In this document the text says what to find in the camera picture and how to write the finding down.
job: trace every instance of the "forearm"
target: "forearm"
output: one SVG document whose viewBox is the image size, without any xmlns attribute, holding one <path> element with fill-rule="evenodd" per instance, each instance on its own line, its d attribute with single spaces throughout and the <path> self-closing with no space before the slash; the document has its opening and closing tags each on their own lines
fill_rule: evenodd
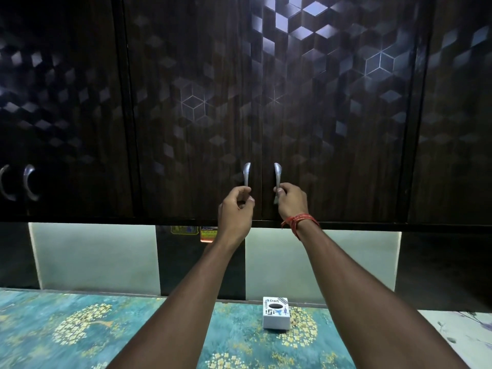
<svg viewBox="0 0 492 369">
<path fill-rule="evenodd" d="M 218 239 L 108 368 L 195 368 L 233 251 Z"/>
<path fill-rule="evenodd" d="M 320 290 L 355 364 L 466 368 L 413 308 L 359 266 L 310 220 L 298 224 Z"/>
</svg>

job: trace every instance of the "curved metal handle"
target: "curved metal handle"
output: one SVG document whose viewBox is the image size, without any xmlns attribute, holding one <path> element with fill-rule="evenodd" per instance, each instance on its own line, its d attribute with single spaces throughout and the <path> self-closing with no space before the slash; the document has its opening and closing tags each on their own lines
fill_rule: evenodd
<svg viewBox="0 0 492 369">
<path fill-rule="evenodd" d="M 34 194 L 31 192 L 29 188 L 29 176 L 31 173 L 33 173 L 36 170 L 32 164 L 28 164 L 26 168 L 24 169 L 24 176 L 23 176 L 23 183 L 24 183 L 24 189 L 26 190 L 26 193 L 28 194 L 28 197 L 30 200 L 37 202 L 39 200 L 39 195 Z"/>
<path fill-rule="evenodd" d="M 7 192 L 3 188 L 3 174 L 7 172 L 9 169 L 10 169 L 9 164 L 5 164 L 2 167 L 2 169 L 0 169 L 0 193 L 3 195 L 5 199 L 15 202 L 17 200 L 16 196 L 14 194 L 7 194 Z"/>
<path fill-rule="evenodd" d="M 244 176 L 244 186 L 248 186 L 249 180 L 249 167 L 251 167 L 251 163 L 247 162 L 243 167 L 243 176 Z"/>
<path fill-rule="evenodd" d="M 274 163 L 275 167 L 275 181 L 276 181 L 276 187 L 277 190 L 280 189 L 280 175 L 282 174 L 282 166 L 279 165 L 279 163 Z M 275 194 L 275 200 L 274 204 L 279 204 L 279 195 Z"/>
</svg>

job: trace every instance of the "hand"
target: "hand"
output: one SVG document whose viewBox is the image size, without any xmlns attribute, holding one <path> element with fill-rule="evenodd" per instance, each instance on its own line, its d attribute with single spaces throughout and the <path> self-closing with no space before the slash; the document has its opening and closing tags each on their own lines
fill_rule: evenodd
<svg viewBox="0 0 492 369">
<path fill-rule="evenodd" d="M 251 229 L 254 199 L 249 195 L 251 188 L 238 186 L 218 207 L 217 239 L 224 240 L 234 250 L 243 242 Z"/>
<path fill-rule="evenodd" d="M 275 187 L 274 192 L 279 195 L 279 214 L 282 219 L 300 213 L 309 213 L 308 197 L 298 186 L 283 182 L 280 184 L 279 191 L 277 192 Z"/>
</svg>

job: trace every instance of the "person's left arm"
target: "person's left arm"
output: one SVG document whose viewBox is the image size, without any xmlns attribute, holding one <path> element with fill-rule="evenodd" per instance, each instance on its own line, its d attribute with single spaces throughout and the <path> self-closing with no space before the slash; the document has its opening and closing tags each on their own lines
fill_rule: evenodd
<svg viewBox="0 0 492 369">
<path fill-rule="evenodd" d="M 218 210 L 216 240 L 108 369 L 196 368 L 232 254 L 251 229 L 251 188 L 231 190 Z M 238 201 L 246 201 L 242 208 Z"/>
</svg>

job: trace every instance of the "teal floral bedsheet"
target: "teal floral bedsheet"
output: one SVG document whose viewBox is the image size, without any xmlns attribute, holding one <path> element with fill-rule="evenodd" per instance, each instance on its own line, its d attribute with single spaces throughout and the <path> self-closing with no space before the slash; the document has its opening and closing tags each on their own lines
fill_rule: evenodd
<svg viewBox="0 0 492 369">
<path fill-rule="evenodd" d="M 102 369 L 163 298 L 0 291 L 1 368 Z M 262 307 L 216 303 L 198 368 L 354 368 L 328 310 L 291 307 L 286 333 Z"/>
</svg>

